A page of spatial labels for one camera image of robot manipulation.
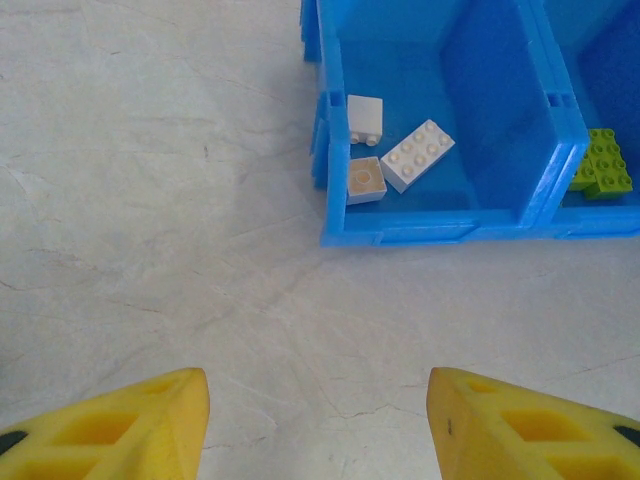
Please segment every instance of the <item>marble surface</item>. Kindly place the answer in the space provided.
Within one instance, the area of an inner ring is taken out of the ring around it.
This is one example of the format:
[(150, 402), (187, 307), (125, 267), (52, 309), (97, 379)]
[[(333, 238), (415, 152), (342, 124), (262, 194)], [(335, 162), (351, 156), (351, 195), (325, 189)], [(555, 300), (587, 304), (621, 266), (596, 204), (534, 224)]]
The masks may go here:
[(640, 417), (640, 242), (320, 250), (298, 0), (0, 0), (0, 426), (205, 368), (201, 479), (438, 479), (429, 371)]

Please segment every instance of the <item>green lego brick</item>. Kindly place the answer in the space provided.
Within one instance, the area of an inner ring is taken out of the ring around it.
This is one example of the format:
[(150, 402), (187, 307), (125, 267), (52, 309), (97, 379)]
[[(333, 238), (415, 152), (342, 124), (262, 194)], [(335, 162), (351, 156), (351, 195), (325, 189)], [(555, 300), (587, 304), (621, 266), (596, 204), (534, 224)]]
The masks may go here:
[(569, 185), (569, 191), (580, 192), (594, 183), (596, 183), (596, 172), (591, 165), (591, 159), (585, 154), (571, 185)]
[(616, 143), (611, 129), (589, 131), (591, 145), (588, 158), (595, 174), (595, 183), (584, 189), (588, 200), (618, 198), (633, 191), (633, 181), (627, 173), (627, 164), (622, 159), (620, 146)]

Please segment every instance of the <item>white 2x2 lego brick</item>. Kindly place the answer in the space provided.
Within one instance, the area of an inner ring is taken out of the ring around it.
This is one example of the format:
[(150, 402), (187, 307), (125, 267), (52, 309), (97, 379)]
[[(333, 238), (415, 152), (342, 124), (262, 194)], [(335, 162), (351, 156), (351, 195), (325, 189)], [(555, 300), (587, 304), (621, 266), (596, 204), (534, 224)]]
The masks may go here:
[(377, 202), (387, 193), (387, 184), (378, 157), (358, 158), (349, 162), (349, 198), (347, 205)]
[(347, 116), (351, 143), (366, 143), (376, 146), (382, 138), (382, 99), (349, 95)]
[(455, 145), (433, 120), (427, 120), (381, 160), (384, 178), (404, 193)]

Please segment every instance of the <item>floor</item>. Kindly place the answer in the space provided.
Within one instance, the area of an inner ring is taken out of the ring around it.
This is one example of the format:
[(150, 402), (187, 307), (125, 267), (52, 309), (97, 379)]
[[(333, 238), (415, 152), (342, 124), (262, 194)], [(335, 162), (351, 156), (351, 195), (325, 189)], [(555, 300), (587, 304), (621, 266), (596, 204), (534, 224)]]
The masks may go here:
[(640, 418), (640, 241), (321, 250), (298, 0), (0, 0), (0, 426), (183, 366), (201, 479), (438, 479), (456, 366)]

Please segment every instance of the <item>white 2x4 lego brick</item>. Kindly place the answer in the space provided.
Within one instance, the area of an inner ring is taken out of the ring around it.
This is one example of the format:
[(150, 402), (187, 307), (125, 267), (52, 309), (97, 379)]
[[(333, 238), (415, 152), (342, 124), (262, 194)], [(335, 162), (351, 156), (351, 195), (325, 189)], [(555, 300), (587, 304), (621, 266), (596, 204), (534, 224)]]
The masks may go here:
[(358, 158), (349, 162), (349, 198), (347, 205), (377, 202), (387, 193), (387, 184), (378, 157)]
[(382, 99), (349, 95), (347, 116), (351, 143), (366, 143), (376, 146), (382, 138)]
[(433, 120), (427, 120), (381, 160), (384, 178), (404, 193), (455, 145)]

